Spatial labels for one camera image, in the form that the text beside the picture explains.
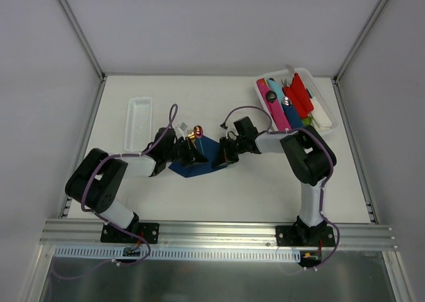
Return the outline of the aluminium mounting rail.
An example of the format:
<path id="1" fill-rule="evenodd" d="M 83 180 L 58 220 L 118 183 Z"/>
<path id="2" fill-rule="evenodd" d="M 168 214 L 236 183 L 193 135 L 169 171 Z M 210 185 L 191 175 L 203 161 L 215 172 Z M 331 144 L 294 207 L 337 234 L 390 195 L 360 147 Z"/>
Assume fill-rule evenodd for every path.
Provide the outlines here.
<path id="1" fill-rule="evenodd" d="M 244 222 L 183 222 L 144 221 L 160 224 L 158 243 L 162 248 L 217 248 L 217 249 L 297 249 L 349 251 L 398 251 L 398 243 L 390 226 L 382 224 L 339 224 L 334 229 L 336 245 L 332 248 L 278 246 L 276 226 L 284 223 Z M 57 218 L 46 221 L 40 242 L 42 244 L 101 243 L 105 223 L 95 219 Z"/>

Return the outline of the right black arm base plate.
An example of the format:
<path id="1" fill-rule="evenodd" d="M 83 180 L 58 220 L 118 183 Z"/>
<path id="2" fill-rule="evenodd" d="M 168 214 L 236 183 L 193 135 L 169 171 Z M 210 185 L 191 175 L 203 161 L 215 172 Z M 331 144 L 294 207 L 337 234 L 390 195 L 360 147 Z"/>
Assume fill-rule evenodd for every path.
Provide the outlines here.
<path id="1" fill-rule="evenodd" d="M 336 245 L 336 236 L 330 226 L 313 228 L 298 225 L 276 226 L 276 243 L 278 246 L 332 248 Z"/>

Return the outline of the blue paper napkin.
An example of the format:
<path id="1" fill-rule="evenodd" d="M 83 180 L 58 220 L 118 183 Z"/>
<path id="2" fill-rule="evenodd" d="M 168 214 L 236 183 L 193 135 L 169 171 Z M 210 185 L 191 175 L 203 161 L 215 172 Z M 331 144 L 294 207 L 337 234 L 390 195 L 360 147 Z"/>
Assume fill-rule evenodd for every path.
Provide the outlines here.
<path id="1" fill-rule="evenodd" d="M 219 143 L 210 137 L 203 136 L 201 139 L 195 141 L 195 145 L 200 151 L 204 152 L 203 155 L 208 159 L 208 163 L 193 167 L 184 167 L 182 164 L 174 162 L 169 165 L 169 169 L 184 178 L 206 175 L 218 171 L 219 168 L 213 168 L 213 161 L 218 155 Z"/>

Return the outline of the white napkin roll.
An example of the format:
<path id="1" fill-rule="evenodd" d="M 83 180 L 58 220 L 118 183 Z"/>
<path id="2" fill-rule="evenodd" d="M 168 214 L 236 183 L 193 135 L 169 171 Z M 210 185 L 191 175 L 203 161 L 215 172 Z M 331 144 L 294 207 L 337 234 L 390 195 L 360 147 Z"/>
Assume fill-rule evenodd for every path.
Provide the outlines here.
<path id="1" fill-rule="evenodd" d="M 313 121 L 316 123 L 318 128 L 322 130 L 329 129 L 333 123 L 329 119 L 322 105 L 319 103 L 316 97 L 312 97 L 311 103 L 313 105 L 313 110 L 311 111 Z"/>

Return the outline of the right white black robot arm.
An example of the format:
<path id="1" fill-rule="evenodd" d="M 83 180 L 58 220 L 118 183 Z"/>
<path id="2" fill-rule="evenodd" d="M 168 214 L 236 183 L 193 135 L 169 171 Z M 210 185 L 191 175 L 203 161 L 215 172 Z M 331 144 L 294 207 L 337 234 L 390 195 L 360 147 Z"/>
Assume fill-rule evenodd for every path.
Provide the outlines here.
<path id="1" fill-rule="evenodd" d="M 337 164 L 336 156 L 310 125 L 287 132 L 259 132 L 249 117 L 234 122 L 237 135 L 219 140 L 218 154 L 212 162 L 221 169 L 239 161 L 243 153 L 282 153 L 301 183 L 301 208 L 291 226 L 276 226 L 278 246 L 333 247 L 335 238 L 323 213 L 326 182 Z"/>

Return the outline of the teal napkin roll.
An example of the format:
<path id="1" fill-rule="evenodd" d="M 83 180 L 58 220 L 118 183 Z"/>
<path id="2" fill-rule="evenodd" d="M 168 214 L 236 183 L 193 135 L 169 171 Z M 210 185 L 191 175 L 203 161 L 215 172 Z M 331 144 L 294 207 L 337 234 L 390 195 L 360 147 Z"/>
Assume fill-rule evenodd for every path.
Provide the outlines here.
<path id="1" fill-rule="evenodd" d="M 273 90 L 276 94 L 283 94 L 282 87 L 274 79 L 269 78 L 266 81 L 270 89 Z"/>

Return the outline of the iridescent rainbow spoon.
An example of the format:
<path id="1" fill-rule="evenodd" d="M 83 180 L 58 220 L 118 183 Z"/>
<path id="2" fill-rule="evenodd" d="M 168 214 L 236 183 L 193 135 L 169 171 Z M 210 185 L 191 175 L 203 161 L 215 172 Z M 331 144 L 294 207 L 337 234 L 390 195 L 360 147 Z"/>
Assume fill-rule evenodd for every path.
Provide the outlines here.
<path id="1" fill-rule="evenodd" d="M 195 136 L 195 140 L 198 142 L 201 153 L 204 154 L 203 144 L 202 144 L 202 137 L 203 137 L 203 128 L 200 125 L 194 126 L 193 134 Z"/>

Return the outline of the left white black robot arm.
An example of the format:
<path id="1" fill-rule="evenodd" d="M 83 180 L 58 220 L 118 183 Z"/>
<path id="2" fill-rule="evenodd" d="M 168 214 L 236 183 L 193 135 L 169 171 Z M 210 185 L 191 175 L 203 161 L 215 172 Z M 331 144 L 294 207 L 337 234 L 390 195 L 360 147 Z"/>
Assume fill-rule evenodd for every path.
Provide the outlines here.
<path id="1" fill-rule="evenodd" d="M 123 242 L 132 242 L 139 234 L 139 218 L 116 199 L 122 180 L 155 177 L 169 164 L 183 168 L 207 164 L 209 160 L 195 144 L 202 136 L 201 126 L 185 133 L 180 125 L 177 129 L 160 128 L 154 141 L 139 153 L 110 155 L 94 148 L 67 181 L 65 194 L 79 202 L 82 210 L 115 225 Z"/>

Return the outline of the green napkin roll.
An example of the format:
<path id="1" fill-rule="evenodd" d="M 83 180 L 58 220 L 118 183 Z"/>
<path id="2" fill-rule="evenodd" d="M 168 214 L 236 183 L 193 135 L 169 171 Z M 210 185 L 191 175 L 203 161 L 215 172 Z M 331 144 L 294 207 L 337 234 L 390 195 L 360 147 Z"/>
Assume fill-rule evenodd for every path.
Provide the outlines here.
<path id="1" fill-rule="evenodd" d="M 311 115 L 307 116 L 306 118 L 303 118 L 301 122 L 304 126 L 311 125 L 313 127 L 316 127 L 315 121 Z"/>

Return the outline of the pink napkin roll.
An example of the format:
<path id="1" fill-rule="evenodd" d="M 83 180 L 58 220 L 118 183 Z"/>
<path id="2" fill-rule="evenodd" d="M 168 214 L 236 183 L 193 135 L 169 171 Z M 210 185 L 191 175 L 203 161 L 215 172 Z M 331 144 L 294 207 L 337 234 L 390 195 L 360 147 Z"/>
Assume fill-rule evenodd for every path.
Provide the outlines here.
<path id="1" fill-rule="evenodd" d="M 256 87 L 258 89 L 258 93 L 262 97 L 262 101 L 266 106 L 266 109 L 268 110 L 272 122 L 274 124 L 275 129 L 278 131 L 289 131 L 291 129 L 291 126 L 285 116 L 285 113 L 282 108 L 282 104 L 277 99 L 273 104 L 266 101 L 266 92 L 268 90 L 271 90 L 268 86 L 268 83 L 265 79 L 259 79 L 256 81 Z"/>

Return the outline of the blue napkin roll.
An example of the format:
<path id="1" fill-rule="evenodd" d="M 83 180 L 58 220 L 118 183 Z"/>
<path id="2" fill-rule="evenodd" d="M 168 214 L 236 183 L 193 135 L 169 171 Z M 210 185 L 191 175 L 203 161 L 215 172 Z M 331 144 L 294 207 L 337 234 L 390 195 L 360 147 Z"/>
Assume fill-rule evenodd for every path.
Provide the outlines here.
<path id="1" fill-rule="evenodd" d="M 286 96 L 282 100 L 282 108 L 292 129 L 303 127 L 303 123 L 300 116 L 298 115 L 298 112 L 296 111 L 291 100 Z"/>

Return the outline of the white perforated plastic tray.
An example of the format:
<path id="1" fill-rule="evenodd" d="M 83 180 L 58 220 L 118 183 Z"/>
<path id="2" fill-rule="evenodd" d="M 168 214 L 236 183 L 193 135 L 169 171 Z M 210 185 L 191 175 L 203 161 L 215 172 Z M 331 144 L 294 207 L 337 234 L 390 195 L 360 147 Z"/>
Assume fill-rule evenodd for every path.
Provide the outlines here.
<path id="1" fill-rule="evenodd" d="M 153 99 L 134 97 L 127 106 L 124 150 L 142 151 L 151 141 Z"/>

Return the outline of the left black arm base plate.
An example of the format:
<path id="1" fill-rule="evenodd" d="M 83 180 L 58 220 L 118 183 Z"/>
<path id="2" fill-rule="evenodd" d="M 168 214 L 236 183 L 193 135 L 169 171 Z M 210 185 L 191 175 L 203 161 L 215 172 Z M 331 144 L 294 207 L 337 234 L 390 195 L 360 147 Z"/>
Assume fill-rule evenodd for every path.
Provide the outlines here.
<path id="1" fill-rule="evenodd" d="M 101 243 L 135 244 L 143 238 L 148 244 L 157 244 L 160 224 L 153 222 L 134 223 L 132 229 L 121 231 L 110 224 L 104 225 L 100 236 Z"/>

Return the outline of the red napkin roll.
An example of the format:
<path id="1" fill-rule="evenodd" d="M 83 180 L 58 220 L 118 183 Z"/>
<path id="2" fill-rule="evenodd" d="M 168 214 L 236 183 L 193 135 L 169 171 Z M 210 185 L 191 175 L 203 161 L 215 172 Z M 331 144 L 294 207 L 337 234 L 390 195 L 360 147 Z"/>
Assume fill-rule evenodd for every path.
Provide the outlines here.
<path id="1" fill-rule="evenodd" d="M 291 100 L 301 119 L 306 118 L 313 110 L 309 94 L 298 73 L 294 74 L 290 85 L 284 84 L 283 91 Z"/>

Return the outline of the white basket of rolls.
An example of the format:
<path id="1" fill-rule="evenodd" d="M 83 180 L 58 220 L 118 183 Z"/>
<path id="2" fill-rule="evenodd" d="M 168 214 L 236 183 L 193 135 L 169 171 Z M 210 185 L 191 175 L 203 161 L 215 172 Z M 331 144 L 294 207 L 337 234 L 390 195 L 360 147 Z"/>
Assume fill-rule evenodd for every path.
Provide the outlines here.
<path id="1" fill-rule="evenodd" d="M 312 125 L 321 135 L 338 128 L 319 87 L 305 68 L 287 65 L 284 70 L 259 76 L 254 89 L 262 107 L 272 118 L 273 130 Z"/>

